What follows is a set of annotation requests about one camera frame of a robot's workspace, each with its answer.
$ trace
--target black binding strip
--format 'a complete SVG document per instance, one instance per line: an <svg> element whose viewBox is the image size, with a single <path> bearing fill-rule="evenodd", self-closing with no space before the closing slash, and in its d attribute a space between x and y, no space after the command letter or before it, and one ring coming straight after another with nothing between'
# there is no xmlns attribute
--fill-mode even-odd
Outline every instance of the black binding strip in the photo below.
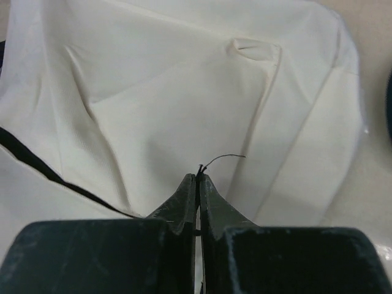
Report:
<svg viewBox="0 0 392 294"><path fill-rule="evenodd" d="M58 174L56 174L45 162L39 159L34 153L32 153L24 144L22 144L17 138L15 138L10 132L6 131L2 127L0 127L0 145L3 145L6 149L8 149L19 161L24 162L25 164L31 166L41 174L43 174L47 179L63 185L68 189L75 191L78 194L89 198L90 200L101 204L102 206L116 211L117 213L121 213L125 216L131 216L129 214L123 213L122 211L112 207L109 203L103 201L101 198L95 196L94 194L84 190L81 187L78 187L74 184L65 182Z"/></svg>

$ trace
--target dark object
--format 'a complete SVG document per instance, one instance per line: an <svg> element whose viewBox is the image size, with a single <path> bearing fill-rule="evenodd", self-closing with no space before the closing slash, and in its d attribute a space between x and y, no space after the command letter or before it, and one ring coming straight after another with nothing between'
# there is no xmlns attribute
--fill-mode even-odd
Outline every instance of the dark object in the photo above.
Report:
<svg viewBox="0 0 392 294"><path fill-rule="evenodd" d="M6 42L0 42L0 68L2 68L2 61L4 59L4 50L6 49Z"/></svg>
<svg viewBox="0 0 392 294"><path fill-rule="evenodd" d="M43 160L41 160L38 156L36 156L33 152L29 150L24 144L22 144L15 136L13 136L10 132L0 127L0 145L5 147L8 151L10 151L13 156L15 156L19 161L23 162L26 165L29 165L33 169L37 170L39 173L43 174L48 180L63 185L70 190L75 191L76 193L85 196L86 198L94 201L112 211L116 211L117 213L121 213L125 216L131 216L122 211L117 210L112 207L109 203L102 200L98 196L90 193L87 190L84 190L81 187L78 187L74 184L65 182L55 171L53 171Z"/></svg>
<svg viewBox="0 0 392 294"><path fill-rule="evenodd" d="M390 73L388 86L386 88L385 114L386 114L386 126L388 128L388 133L392 140L392 72Z"/></svg>
<svg viewBox="0 0 392 294"><path fill-rule="evenodd" d="M358 230L258 227L202 168L146 219L27 226L0 269L0 293L191 294L199 207L204 294L392 293Z"/></svg>

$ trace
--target thin black wire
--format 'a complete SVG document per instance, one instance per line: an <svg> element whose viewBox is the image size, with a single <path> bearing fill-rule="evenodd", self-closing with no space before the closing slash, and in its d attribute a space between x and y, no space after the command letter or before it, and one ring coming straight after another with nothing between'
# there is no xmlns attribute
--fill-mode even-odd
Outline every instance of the thin black wire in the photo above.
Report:
<svg viewBox="0 0 392 294"><path fill-rule="evenodd" d="M215 160L217 160L217 159L219 159L219 158L222 158L222 157L227 157L227 156L235 156L235 157L246 158L245 155L237 155L237 154L225 154L225 155L221 155L221 156L215 157L213 160L211 160L210 162L208 162L208 164L206 164L206 165L202 165L202 164L201 164L201 165L200 165L199 171L201 171L202 173L204 173L204 171L207 169L207 167L208 167L211 163L213 163Z"/></svg>

